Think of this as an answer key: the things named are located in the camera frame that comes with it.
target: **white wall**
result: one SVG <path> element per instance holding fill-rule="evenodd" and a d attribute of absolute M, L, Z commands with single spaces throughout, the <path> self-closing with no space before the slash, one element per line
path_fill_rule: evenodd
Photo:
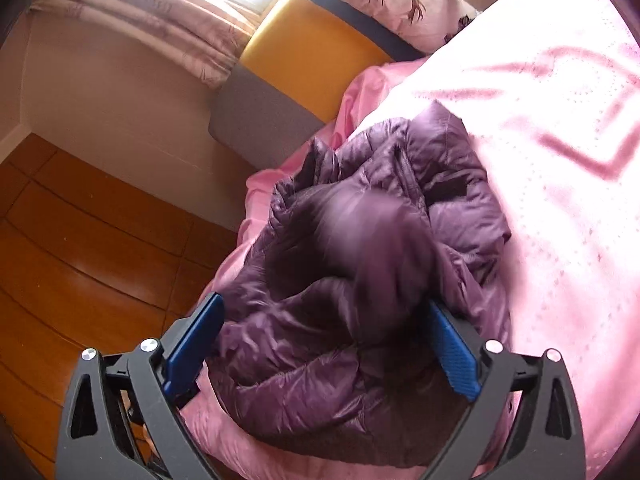
<path fill-rule="evenodd" d="M 20 126 L 20 92 L 30 23 L 21 16 L 0 48 L 0 162 L 26 133 Z"/>
<path fill-rule="evenodd" d="M 211 98 L 196 78 L 135 40 L 33 15 L 26 126 L 125 182 L 237 229 L 253 169 L 208 134 Z"/>

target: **bolt head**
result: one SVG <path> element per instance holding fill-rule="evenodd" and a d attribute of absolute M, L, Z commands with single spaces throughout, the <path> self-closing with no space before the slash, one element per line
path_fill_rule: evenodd
<path fill-rule="evenodd" d="M 492 354 L 499 354 L 500 352 L 502 352 L 502 350 L 504 350 L 504 346 L 502 346 L 502 343 L 495 339 L 489 339 L 489 341 L 484 343 L 484 348 L 486 348 L 486 350 L 488 352 L 491 352 Z"/>
<path fill-rule="evenodd" d="M 557 363 L 560 361 L 560 359 L 562 359 L 562 354 L 555 348 L 550 348 L 549 350 L 546 351 L 546 357 L 549 360 Z"/>
<path fill-rule="evenodd" d="M 153 352 L 156 348 L 158 348 L 158 340 L 157 339 L 145 339 L 142 343 L 140 343 L 140 348 L 143 352 Z"/>
<path fill-rule="evenodd" d="M 95 348 L 86 348 L 84 351 L 82 351 L 82 359 L 84 359 L 85 361 L 90 361 L 95 357 L 96 354 L 97 352 L 95 351 Z"/>

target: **pink bedsheet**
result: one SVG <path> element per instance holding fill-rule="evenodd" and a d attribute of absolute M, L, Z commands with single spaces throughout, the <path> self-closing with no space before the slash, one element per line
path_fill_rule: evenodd
<path fill-rule="evenodd" d="M 513 349 L 562 352 L 593 479 L 640 412 L 640 49 L 607 0 L 499 0 L 380 95 L 387 91 L 354 134 L 386 118 L 412 118 L 439 99 L 473 137 L 513 231 L 504 266 Z M 333 146 L 376 102 L 352 95 L 335 129 L 323 131 Z M 249 180 L 242 245 L 213 286 L 241 265 L 264 224 L 272 183 L 299 161 Z M 420 473 L 273 449 L 222 412 L 205 374 L 200 386 L 182 412 L 188 427 L 250 480 Z"/>

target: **puffer jacket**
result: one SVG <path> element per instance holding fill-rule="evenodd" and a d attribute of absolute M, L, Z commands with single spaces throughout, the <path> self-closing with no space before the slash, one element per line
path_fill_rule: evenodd
<path fill-rule="evenodd" d="M 223 290 L 208 361 L 223 409 L 281 449 L 427 465 L 466 400 L 417 316 L 436 298 L 508 343 L 506 218 L 462 121 L 439 102 L 337 151 L 318 140 Z"/>

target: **curtain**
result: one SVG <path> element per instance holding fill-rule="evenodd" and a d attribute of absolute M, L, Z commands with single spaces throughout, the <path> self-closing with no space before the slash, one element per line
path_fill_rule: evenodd
<path fill-rule="evenodd" d="M 253 13 L 228 0 L 32 0 L 31 9 L 135 38 L 210 88 L 226 80 L 257 27 Z"/>

